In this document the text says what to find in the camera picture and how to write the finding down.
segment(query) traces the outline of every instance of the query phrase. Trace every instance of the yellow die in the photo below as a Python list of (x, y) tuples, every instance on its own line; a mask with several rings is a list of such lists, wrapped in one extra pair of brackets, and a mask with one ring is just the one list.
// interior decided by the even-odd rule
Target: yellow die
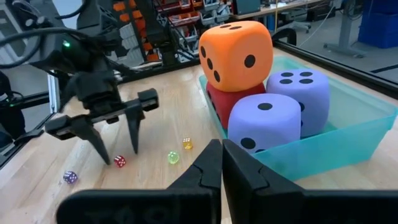
[(184, 147), (184, 149), (191, 149), (193, 147), (191, 138), (184, 138), (182, 140), (182, 146)]

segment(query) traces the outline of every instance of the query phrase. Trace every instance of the teal plastic bin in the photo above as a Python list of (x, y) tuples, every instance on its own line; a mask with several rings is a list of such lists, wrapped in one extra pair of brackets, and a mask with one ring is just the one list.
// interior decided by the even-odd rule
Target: teal plastic bin
[[(287, 57), (275, 57), (271, 73), (298, 68), (306, 66)], [(218, 131), (227, 138), (206, 94), (206, 76), (199, 81)], [(292, 181), (370, 159), (392, 128), (397, 108), (333, 78), (329, 78), (329, 84), (330, 112), (321, 134), (253, 156)]]

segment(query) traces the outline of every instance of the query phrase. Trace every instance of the purple die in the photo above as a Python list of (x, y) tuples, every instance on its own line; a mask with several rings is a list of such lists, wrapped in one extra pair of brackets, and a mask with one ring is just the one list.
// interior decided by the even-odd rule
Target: purple die
[(63, 175), (63, 179), (68, 184), (73, 184), (77, 180), (77, 175), (73, 171), (68, 171)]
[(328, 77), (309, 68), (272, 74), (267, 92), (290, 96), (300, 103), (301, 136), (320, 134), (328, 121), (330, 91)]
[(279, 94), (257, 94), (240, 99), (228, 123), (228, 139), (248, 153), (256, 153), (300, 139), (300, 105)]

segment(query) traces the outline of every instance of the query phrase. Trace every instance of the wooden table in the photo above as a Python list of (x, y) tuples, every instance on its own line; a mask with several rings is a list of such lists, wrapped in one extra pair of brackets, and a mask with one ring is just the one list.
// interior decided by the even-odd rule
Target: wooden table
[(282, 7), (271, 8), (271, 7), (263, 6), (263, 7), (261, 7), (259, 12), (253, 12), (253, 13), (249, 13), (249, 14), (245, 14), (245, 15), (234, 15), (233, 14), (233, 15), (231, 15), (231, 17), (234, 19), (247, 19), (247, 18), (258, 17), (258, 16), (266, 16), (266, 15), (275, 13), (277, 10), (279, 12), (281, 12), (281, 11), (288, 10), (291, 8), (300, 7), (300, 6), (304, 6), (307, 4), (316, 3), (316, 2), (320, 2), (320, 1), (324, 1), (324, 0), (296, 0), (296, 1), (294, 1), (292, 3), (288, 3)]
[[(286, 55), (277, 49), (274, 54)], [(398, 101), (378, 92), (296, 60), (398, 105)], [(148, 112), (142, 122), (138, 156), (133, 153), (125, 117), (112, 125), (96, 125), (109, 155), (126, 158), (127, 164), (122, 169), (106, 166), (89, 143), (77, 138), (59, 141), (44, 134), (31, 140), (0, 170), (0, 223), (55, 223), (59, 203), (83, 189), (166, 188), (191, 165), (210, 139), (220, 137), (200, 90), (200, 75), (202, 69), (196, 66), (120, 86), (124, 100), (135, 98), (138, 91), (152, 87), (157, 89), (160, 98), (160, 108)], [(65, 111), (69, 115), (84, 112), (76, 100), (71, 101)], [(193, 139), (191, 151), (182, 149), (184, 137)], [(308, 189), (398, 189), (397, 137), (398, 128), (389, 131), (369, 162), (297, 183)], [(169, 151), (180, 153), (177, 164), (167, 162)], [(62, 180), (66, 170), (78, 174), (80, 179), (75, 185)], [(223, 223), (229, 223), (225, 193), (222, 203)]]

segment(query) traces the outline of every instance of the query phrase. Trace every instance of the red die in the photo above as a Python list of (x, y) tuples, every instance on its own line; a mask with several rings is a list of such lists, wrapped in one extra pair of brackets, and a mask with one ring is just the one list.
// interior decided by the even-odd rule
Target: red die
[(235, 103), (246, 96), (265, 93), (266, 89), (264, 88), (264, 84), (261, 83), (253, 88), (243, 91), (224, 92), (217, 90), (208, 82), (206, 86), (206, 91), (209, 99), (213, 104), (213, 107), (217, 113), (218, 119), (220, 120), (222, 127), (227, 129), (229, 115), (231, 114), (232, 108), (234, 107)]
[(113, 161), (118, 168), (122, 168), (124, 165), (126, 165), (126, 160), (123, 156), (116, 156)]

